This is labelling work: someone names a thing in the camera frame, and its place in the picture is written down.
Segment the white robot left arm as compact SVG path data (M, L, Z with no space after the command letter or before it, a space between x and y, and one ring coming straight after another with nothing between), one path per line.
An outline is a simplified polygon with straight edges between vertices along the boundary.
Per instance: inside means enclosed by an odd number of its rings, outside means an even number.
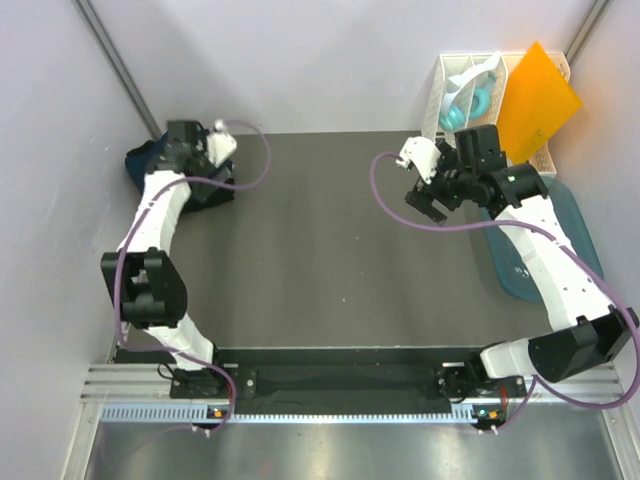
M141 194L134 221L100 268L122 322L173 350L176 366L159 374L182 396L212 397L227 385L216 366L217 349L187 313L185 283L170 259L181 215L233 200L235 138L224 121L207 128L197 120L171 120L159 140L129 151L125 169Z

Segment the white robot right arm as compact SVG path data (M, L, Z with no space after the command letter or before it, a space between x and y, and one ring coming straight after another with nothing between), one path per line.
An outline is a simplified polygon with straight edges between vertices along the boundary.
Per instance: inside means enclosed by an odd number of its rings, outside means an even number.
M481 125L455 133L454 144L408 138L397 165L418 179L408 205L438 226L465 201L485 209L483 226L499 229L517 251L545 306L550 332L485 347L467 363L467 384L487 396L504 378L536 375L558 383L614 360L631 340L637 318L580 265L564 233L547 185L528 163L509 165L497 128Z

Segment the navy blue t shirt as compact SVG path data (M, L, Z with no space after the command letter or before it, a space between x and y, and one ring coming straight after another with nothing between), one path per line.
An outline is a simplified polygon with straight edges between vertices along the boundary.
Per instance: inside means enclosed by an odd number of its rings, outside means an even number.
M140 194L144 190L144 176L147 166L154 156L164 152L167 133L164 133L157 141L147 140L141 146L128 151L125 155L125 169ZM212 209L234 200L235 193L228 189L216 190L206 201L198 201L191 197L184 205L183 213L195 213Z

